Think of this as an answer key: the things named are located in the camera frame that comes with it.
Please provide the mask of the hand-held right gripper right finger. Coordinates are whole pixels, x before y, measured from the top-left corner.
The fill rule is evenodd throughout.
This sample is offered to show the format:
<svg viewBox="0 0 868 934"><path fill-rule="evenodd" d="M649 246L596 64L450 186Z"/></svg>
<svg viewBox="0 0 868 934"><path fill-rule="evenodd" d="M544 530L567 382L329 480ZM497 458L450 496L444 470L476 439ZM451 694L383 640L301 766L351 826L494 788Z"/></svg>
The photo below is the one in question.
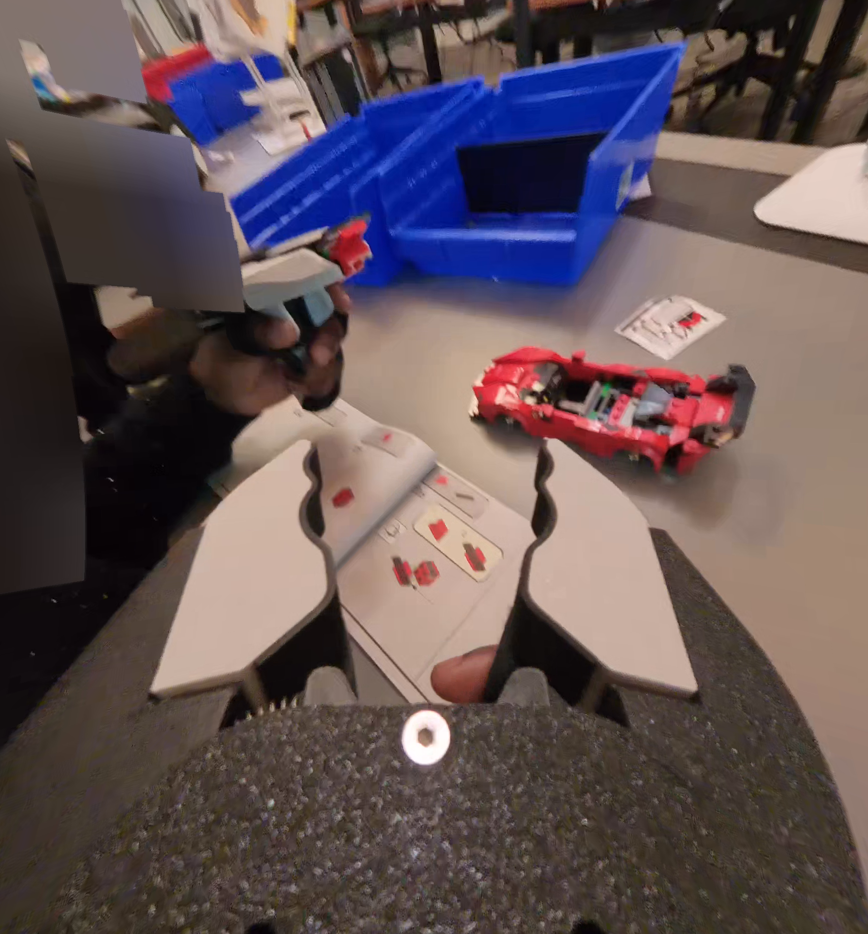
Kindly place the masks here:
<svg viewBox="0 0 868 934"><path fill-rule="evenodd" d="M699 687L650 527L603 473L559 440L535 474L535 531L521 597L603 684L661 695Z"/></svg>

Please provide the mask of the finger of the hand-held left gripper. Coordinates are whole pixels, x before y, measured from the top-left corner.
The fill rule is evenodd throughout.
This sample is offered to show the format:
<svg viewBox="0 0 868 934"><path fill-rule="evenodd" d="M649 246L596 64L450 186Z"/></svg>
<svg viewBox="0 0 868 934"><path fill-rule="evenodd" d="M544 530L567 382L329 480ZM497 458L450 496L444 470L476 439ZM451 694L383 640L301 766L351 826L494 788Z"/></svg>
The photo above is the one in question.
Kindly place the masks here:
<svg viewBox="0 0 868 934"><path fill-rule="evenodd" d="M241 264L242 297L248 310L291 314L302 300L308 314L333 314L327 288L344 278L322 252L305 247Z"/></svg>

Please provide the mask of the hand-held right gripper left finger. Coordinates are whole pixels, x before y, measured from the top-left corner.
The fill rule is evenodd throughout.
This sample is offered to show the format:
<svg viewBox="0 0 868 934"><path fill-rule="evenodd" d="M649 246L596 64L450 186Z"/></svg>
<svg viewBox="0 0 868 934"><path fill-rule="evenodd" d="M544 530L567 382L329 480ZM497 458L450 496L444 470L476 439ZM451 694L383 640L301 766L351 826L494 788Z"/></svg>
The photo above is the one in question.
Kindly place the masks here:
<svg viewBox="0 0 868 934"><path fill-rule="evenodd" d="M241 482L205 520L150 695L238 687L266 701L261 664L336 591L323 542L318 451L290 445Z"/></svg>

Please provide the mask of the red square lego brick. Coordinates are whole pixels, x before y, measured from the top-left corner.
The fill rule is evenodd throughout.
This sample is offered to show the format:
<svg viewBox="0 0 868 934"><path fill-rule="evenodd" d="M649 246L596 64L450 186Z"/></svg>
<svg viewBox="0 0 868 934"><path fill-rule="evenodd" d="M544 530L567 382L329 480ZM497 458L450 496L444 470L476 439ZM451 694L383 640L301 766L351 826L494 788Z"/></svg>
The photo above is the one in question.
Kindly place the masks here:
<svg viewBox="0 0 868 934"><path fill-rule="evenodd" d="M372 259L372 251L366 240L368 227L366 216L356 216L328 234L325 257L338 267L344 279L362 273Z"/></svg>

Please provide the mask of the person's left forearm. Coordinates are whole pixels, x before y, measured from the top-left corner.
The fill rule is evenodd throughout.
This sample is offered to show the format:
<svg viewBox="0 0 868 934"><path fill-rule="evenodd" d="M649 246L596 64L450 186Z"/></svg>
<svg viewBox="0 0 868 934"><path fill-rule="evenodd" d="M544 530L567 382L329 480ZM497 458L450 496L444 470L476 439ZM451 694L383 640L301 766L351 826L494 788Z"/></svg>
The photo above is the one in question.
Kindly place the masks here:
<svg viewBox="0 0 868 934"><path fill-rule="evenodd" d="M87 557L153 566L251 421L184 373L131 397L85 446Z"/></svg>

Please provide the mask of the lego instruction booklet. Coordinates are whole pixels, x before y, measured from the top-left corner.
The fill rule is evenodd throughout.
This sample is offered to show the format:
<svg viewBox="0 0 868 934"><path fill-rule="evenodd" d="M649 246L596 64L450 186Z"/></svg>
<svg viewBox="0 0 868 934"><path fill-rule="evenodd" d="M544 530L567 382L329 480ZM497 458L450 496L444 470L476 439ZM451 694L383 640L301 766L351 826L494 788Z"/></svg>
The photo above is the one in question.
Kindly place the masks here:
<svg viewBox="0 0 868 934"><path fill-rule="evenodd" d="M228 496L301 441L319 457L323 540L350 635L409 701L438 702L437 663L499 642L530 521L415 435L342 401L317 413L295 401L268 409L233 443L213 489Z"/></svg>

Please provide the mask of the red lego car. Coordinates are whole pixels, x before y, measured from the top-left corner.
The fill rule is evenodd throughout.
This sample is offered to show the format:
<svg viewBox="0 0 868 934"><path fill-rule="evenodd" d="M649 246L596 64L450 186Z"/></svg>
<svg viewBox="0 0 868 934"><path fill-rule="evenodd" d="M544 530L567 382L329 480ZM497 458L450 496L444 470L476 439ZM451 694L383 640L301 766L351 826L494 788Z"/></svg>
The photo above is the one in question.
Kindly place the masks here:
<svg viewBox="0 0 868 934"><path fill-rule="evenodd" d="M683 475L741 436L755 393L742 365L700 377L525 346L495 358L477 377L469 416Z"/></svg>

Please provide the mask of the person's left hand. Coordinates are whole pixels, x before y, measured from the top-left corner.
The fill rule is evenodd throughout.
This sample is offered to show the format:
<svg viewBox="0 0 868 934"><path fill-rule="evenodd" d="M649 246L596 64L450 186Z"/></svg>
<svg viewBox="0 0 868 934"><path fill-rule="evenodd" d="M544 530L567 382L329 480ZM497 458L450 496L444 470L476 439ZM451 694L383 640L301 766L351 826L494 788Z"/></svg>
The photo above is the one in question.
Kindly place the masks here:
<svg viewBox="0 0 868 934"><path fill-rule="evenodd" d="M110 330L110 367L136 382L188 372L212 403L243 416L258 416L291 396L322 399L342 379L341 352L351 310L342 285L326 291L337 315L314 338L303 376L295 376L277 359L241 353L224 331L204 331L191 313L159 308Z"/></svg>

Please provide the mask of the person's right hand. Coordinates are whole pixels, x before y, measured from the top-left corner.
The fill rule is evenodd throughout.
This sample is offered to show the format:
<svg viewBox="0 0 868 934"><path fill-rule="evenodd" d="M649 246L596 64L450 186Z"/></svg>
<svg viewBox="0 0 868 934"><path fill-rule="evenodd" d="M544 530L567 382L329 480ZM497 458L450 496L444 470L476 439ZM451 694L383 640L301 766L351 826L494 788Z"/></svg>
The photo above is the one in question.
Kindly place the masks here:
<svg viewBox="0 0 868 934"><path fill-rule="evenodd" d="M498 646L478 647L441 660L431 670L430 683L441 700L451 704L483 702Z"/></svg>

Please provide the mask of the blue plastic storage bin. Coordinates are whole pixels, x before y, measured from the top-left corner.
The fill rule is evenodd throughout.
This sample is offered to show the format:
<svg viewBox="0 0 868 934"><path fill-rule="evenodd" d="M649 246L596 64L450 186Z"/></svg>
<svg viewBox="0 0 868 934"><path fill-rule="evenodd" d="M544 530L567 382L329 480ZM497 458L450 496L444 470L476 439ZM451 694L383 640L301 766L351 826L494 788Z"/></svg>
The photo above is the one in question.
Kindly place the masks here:
<svg viewBox="0 0 868 934"><path fill-rule="evenodd" d="M168 106L183 133L206 147L262 112L244 102L242 94L253 90L257 84L243 62L209 61L168 81Z"/></svg>
<svg viewBox="0 0 868 934"><path fill-rule="evenodd" d="M481 77L412 90L367 102L360 114L334 124L276 169L232 196L250 248L272 247L322 227L367 215L372 252L354 277L383 287L404 263L394 250L388 208L413 171L429 132L485 87Z"/></svg>

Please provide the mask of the blue bin with black divider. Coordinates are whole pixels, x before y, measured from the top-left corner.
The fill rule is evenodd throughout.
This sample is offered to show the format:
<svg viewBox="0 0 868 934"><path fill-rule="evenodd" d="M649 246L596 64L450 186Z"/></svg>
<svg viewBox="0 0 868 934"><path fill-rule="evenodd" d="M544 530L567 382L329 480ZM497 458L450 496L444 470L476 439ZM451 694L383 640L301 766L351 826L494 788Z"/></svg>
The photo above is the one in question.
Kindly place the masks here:
<svg viewBox="0 0 868 934"><path fill-rule="evenodd" d="M419 271L576 284L647 181L683 42L523 69L442 108L379 170Z"/></svg>

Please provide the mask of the red plastic bin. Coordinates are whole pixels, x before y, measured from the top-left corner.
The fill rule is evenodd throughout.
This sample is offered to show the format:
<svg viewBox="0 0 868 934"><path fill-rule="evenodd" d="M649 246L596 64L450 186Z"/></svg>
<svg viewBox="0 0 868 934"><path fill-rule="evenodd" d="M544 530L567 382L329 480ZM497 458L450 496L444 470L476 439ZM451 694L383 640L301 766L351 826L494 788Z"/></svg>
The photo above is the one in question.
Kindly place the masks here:
<svg viewBox="0 0 868 934"><path fill-rule="evenodd" d="M190 44L175 53L146 60L141 69L146 97L161 103L169 102L173 82L212 61L213 56L203 43Z"/></svg>

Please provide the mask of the white sticker sheet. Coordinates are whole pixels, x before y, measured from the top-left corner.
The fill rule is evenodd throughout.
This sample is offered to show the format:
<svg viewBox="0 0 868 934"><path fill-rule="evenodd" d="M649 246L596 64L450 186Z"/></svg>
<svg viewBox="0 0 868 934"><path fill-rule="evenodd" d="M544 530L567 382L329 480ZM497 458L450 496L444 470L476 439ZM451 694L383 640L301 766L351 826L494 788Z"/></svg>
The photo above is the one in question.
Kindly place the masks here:
<svg viewBox="0 0 868 934"><path fill-rule="evenodd" d="M726 317L696 299L674 294L639 305L615 334L662 360L672 360L687 346L722 326Z"/></svg>

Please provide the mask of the black panel on white stand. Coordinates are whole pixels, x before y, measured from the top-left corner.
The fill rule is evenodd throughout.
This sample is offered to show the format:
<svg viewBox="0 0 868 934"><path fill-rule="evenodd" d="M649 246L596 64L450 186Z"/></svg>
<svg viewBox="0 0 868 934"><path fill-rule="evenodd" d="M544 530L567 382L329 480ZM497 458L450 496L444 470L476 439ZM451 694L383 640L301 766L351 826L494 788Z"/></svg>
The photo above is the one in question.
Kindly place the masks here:
<svg viewBox="0 0 868 934"><path fill-rule="evenodd" d="M868 246L868 139L827 149L753 211L768 227Z"/></svg>

